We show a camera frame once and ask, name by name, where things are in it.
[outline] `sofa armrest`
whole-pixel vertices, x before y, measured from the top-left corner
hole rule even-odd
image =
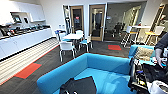
[[[62,84],[70,78],[75,77],[87,68],[86,55],[78,58],[50,71],[37,80],[37,86],[42,94],[53,94]]]

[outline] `red rug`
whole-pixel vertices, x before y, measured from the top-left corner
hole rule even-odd
[[[24,68],[22,71],[17,73],[15,77],[26,79],[29,75],[31,75],[34,71],[36,71],[41,64],[31,63],[29,66]]]
[[[108,45],[108,49],[110,49],[110,50],[121,50],[119,45]]]

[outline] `doorway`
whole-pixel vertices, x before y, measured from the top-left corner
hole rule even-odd
[[[102,41],[105,5],[90,5],[89,34],[92,40]]]
[[[146,2],[108,3],[104,41],[121,42],[127,26],[138,25],[141,22],[145,6]]]
[[[83,6],[70,6],[72,33],[76,30],[84,30],[83,26]]]

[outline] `person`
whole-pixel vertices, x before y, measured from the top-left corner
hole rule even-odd
[[[163,68],[162,63],[166,65],[166,62],[163,62],[161,58],[163,55],[164,48],[167,48],[167,46],[168,46],[168,32],[165,35],[163,35],[161,40],[158,41],[158,43],[154,47],[157,63],[162,68]]]

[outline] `gray floor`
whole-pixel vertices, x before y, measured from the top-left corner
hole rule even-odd
[[[93,49],[89,49],[90,53],[103,54],[117,57],[128,56],[129,48],[124,48],[120,45],[120,51],[109,50],[108,45],[120,45],[117,42],[98,42],[93,41]],[[45,56],[38,59],[35,63],[42,64],[42,66],[37,69],[28,78],[22,79],[18,77],[13,77],[6,83],[0,86],[0,94],[40,94],[38,90],[36,81],[43,74],[61,66],[62,64],[73,59],[72,53],[66,52],[63,56],[63,62],[60,62],[59,57],[59,46],[47,53]],[[77,52],[76,57],[86,53],[86,47],[81,48],[81,51]]]

